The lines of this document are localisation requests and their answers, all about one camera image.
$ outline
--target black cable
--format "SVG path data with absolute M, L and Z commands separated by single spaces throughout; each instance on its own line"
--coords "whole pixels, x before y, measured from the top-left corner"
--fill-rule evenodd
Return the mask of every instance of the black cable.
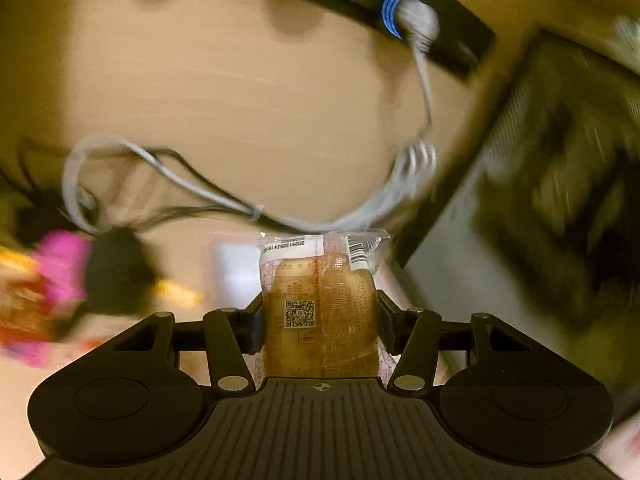
M 10 187 L 12 187 L 18 193 L 23 195 L 30 202 L 32 202 L 34 204 L 37 202 L 36 197 L 34 196 L 34 194 L 31 191 L 29 191 L 25 187 L 21 186 L 20 184 L 18 184 L 9 175 L 7 175 L 4 172 L 4 170 L 2 170 L 1 168 L 0 168 L 0 178 L 2 178 Z
M 191 164 L 189 164 L 185 160 L 185 158 L 180 153 L 176 152 L 175 150 L 172 150 L 171 148 L 166 148 L 166 147 L 144 148 L 144 150 L 151 153 L 151 155 L 153 155 L 155 158 L 158 158 L 161 155 L 170 156 L 171 158 L 174 158 L 184 167 L 185 170 L 191 173 L 191 176 L 199 180 L 205 186 L 209 187 L 209 189 L 212 189 L 213 191 L 217 191 L 218 193 L 222 193 L 227 198 L 235 200 L 236 202 L 241 203 L 247 208 L 251 207 L 249 204 L 247 204 L 243 200 L 240 200 L 237 196 L 233 195 L 232 193 L 229 193 L 226 189 L 222 189 L 220 186 L 217 186 L 212 181 L 210 181 L 207 177 L 205 177 L 203 174 L 199 173 Z
M 20 163 L 20 168 L 24 173 L 25 179 L 30 183 L 30 186 L 33 187 L 34 192 L 38 193 L 39 196 L 43 196 L 44 194 L 42 193 L 42 190 L 40 190 L 39 186 L 37 186 L 37 184 L 33 181 L 33 177 L 30 175 L 30 172 L 28 170 L 28 165 L 26 163 L 26 153 L 28 153 L 31 150 L 35 150 L 35 151 L 46 153 L 47 155 L 52 155 L 52 156 L 66 156 L 68 151 L 59 149 L 59 148 L 52 148 L 50 146 L 45 146 L 43 144 L 39 144 L 35 142 L 33 139 L 30 139 L 28 137 L 24 138 L 24 142 L 22 146 L 23 148 L 21 148 L 18 154 L 18 162 Z M 149 152 L 151 155 L 153 155 L 155 158 L 157 158 L 158 160 L 160 160 L 161 156 L 168 156 L 170 158 L 173 158 L 185 170 L 187 170 L 193 178 L 197 179 L 199 182 L 209 187 L 209 189 L 214 190 L 215 192 L 221 193 L 229 199 L 235 200 L 236 202 L 244 205 L 247 209 L 253 208 L 253 206 L 251 206 L 247 202 L 244 202 L 243 200 L 239 199 L 237 196 L 233 195 L 232 193 L 229 193 L 227 190 L 222 189 L 220 186 L 217 186 L 212 181 L 210 181 L 207 177 L 205 177 L 203 174 L 199 173 L 190 163 L 187 162 L 187 160 L 185 160 L 185 158 L 180 153 L 176 152 L 175 150 L 165 146 L 157 147 L 157 148 L 145 147 L 144 149 L 147 152 Z M 118 150 L 117 152 L 114 152 L 111 156 L 136 156 L 136 155 L 133 155 L 129 152 L 123 153 Z M 192 218 L 193 216 L 196 216 L 200 213 L 212 212 L 212 211 L 226 212 L 229 214 L 234 214 L 236 216 L 240 215 L 240 216 L 245 216 L 246 218 L 250 218 L 250 216 L 248 215 L 242 215 L 242 213 L 236 210 L 231 210 L 221 205 L 168 206 L 164 209 L 161 209 L 155 215 L 143 221 L 132 222 L 130 226 L 137 231 L 146 231 L 166 222 L 179 220 L 181 218 Z M 273 218 L 270 218 L 270 216 L 267 216 L 264 214 L 261 214 L 260 216 L 258 216 L 258 218 L 252 218 L 252 220 L 254 221 L 254 223 L 268 230 L 287 232 L 287 233 L 293 233 L 293 234 L 299 233 L 299 231 L 292 229 L 290 226 L 282 224 L 274 220 Z
M 206 212 L 226 212 L 230 214 L 238 214 L 237 211 L 232 211 L 221 205 L 206 205 L 206 206 L 174 206 L 167 207 L 160 210 L 155 215 L 143 220 L 142 222 L 135 222 L 129 225 L 133 230 L 137 232 L 145 232 L 153 229 L 154 227 L 159 226 L 160 224 L 164 224 L 167 222 L 180 220 L 183 218 L 192 218 L 201 213 Z
M 29 186 L 31 186 L 31 190 L 33 191 L 37 199 L 40 202 L 46 202 L 47 200 L 45 199 L 44 193 L 42 192 L 38 184 L 36 184 L 36 182 L 34 181 L 33 177 L 31 176 L 31 172 L 29 171 L 29 168 L 27 166 L 27 153 L 31 151 L 27 147 L 27 143 L 30 142 L 30 140 L 31 139 L 24 137 L 23 140 L 18 144 L 18 149 L 17 149 L 18 165 L 20 166 L 20 171 L 22 172 L 22 176 L 27 181 Z
M 133 199 L 133 204 L 136 205 L 138 209 L 144 209 L 146 204 L 151 200 L 151 197 L 156 192 L 156 185 L 159 181 L 159 175 L 157 172 L 153 171 L 149 178 L 146 180 L 142 188 L 136 193 L 135 198 Z

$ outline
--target screw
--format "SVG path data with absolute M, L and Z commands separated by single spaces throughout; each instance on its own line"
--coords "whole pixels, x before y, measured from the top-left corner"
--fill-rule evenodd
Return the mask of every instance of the screw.
M 406 390 L 408 392 L 417 392 L 424 388 L 425 382 L 422 377 L 416 375 L 402 375 L 394 381 L 396 388 Z
M 228 392 L 239 392 L 249 385 L 249 381 L 239 375 L 228 375 L 218 381 L 218 386 Z

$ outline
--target snack bag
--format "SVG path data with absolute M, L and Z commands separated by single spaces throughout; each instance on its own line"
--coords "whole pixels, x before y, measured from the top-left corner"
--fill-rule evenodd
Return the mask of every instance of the snack bag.
M 6 282 L 0 293 L 0 344 L 48 341 L 52 323 L 41 277 Z
M 378 297 L 371 266 L 384 231 L 303 235 L 265 244 L 265 376 L 378 375 Z

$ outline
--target grey cable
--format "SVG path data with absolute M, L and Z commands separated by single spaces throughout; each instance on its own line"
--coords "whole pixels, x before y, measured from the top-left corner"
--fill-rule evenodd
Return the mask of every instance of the grey cable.
M 389 215 L 401 202 L 413 197 L 420 184 L 431 177 L 436 168 L 436 153 L 433 145 L 428 142 L 433 119 L 431 115 L 433 97 L 429 83 L 426 54 L 431 42 L 438 34 L 437 17 L 431 7 L 417 0 L 407 0 L 406 6 L 401 7 L 402 24 L 408 30 L 412 54 L 420 79 L 420 88 L 424 99 L 426 112 L 426 127 L 419 138 L 396 155 L 392 171 L 385 185 L 375 192 L 364 204 L 353 212 L 333 222 L 316 223 L 305 222 L 293 218 L 270 218 L 291 227 L 295 231 L 308 233 L 324 233 L 330 231 L 358 231 L 369 228 Z M 144 148 L 126 139 L 108 136 L 89 136 L 78 142 L 71 150 L 62 177 L 63 199 L 66 209 L 73 222 L 79 228 L 91 233 L 100 234 L 104 229 L 94 227 L 86 221 L 78 205 L 76 190 L 82 165 L 96 150 L 120 146 L 140 156 L 153 166 L 159 173 L 189 192 L 204 198 L 215 205 L 236 211 L 252 219 L 260 218 L 262 208 L 247 205 L 228 198 L 222 194 L 206 190 L 176 175 L 169 170 L 157 157 Z

